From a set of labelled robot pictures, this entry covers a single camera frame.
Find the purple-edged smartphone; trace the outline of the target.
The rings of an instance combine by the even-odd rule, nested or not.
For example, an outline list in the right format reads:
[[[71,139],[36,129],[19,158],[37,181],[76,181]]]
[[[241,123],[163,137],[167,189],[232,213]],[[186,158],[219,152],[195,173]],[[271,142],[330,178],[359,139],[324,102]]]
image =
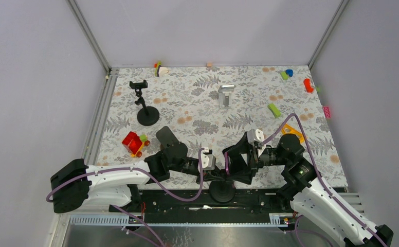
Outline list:
[[[228,176],[230,176],[230,170],[229,170],[230,160],[229,160],[228,152],[224,153],[224,159],[225,159],[225,172]]]

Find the black phone stand with phone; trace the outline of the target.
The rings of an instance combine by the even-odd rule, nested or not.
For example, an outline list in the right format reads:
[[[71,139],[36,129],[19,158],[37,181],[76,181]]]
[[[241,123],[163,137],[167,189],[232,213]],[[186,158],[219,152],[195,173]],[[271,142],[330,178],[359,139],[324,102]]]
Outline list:
[[[210,172],[209,193],[216,202],[228,203],[236,193],[234,181],[227,179],[220,171],[212,171]]]

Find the black round-base phone stand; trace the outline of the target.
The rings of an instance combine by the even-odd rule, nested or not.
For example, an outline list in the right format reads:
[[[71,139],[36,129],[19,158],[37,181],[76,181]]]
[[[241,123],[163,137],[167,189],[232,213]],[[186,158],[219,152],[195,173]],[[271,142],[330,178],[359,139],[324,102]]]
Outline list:
[[[138,122],[143,126],[152,126],[158,122],[160,114],[157,108],[146,105],[146,102],[142,96],[142,89],[148,88],[148,82],[143,80],[142,82],[129,82],[131,89],[135,91],[135,95],[138,97],[134,103],[136,105],[141,105],[142,109],[139,110],[137,114]]]

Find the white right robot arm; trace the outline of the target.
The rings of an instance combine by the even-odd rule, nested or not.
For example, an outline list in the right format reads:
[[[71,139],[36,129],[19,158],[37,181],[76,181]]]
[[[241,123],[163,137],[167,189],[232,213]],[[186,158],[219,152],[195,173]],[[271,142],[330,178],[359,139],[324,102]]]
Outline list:
[[[283,166],[285,180],[276,204],[306,217],[339,246],[390,246],[393,231],[376,225],[341,197],[303,157],[305,149],[294,134],[284,134],[276,147],[266,145],[260,130],[245,132],[233,146],[223,150],[228,179],[250,184],[260,168]]]

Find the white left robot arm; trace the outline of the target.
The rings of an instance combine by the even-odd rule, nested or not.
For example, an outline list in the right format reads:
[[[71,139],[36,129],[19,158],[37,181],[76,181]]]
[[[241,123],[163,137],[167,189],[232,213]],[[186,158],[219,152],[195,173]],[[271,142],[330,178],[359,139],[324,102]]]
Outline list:
[[[202,147],[197,157],[188,157],[188,148],[181,142],[163,144],[161,150],[135,163],[112,167],[87,165],[84,159],[72,160],[50,178],[51,192],[46,201],[53,204],[56,214],[64,214],[80,208],[106,208],[110,205],[136,211],[141,198],[135,186],[157,184],[172,197],[191,202],[203,189],[203,183],[220,175],[213,151]],[[162,184],[176,171],[197,178],[199,189],[196,195],[182,198]]]

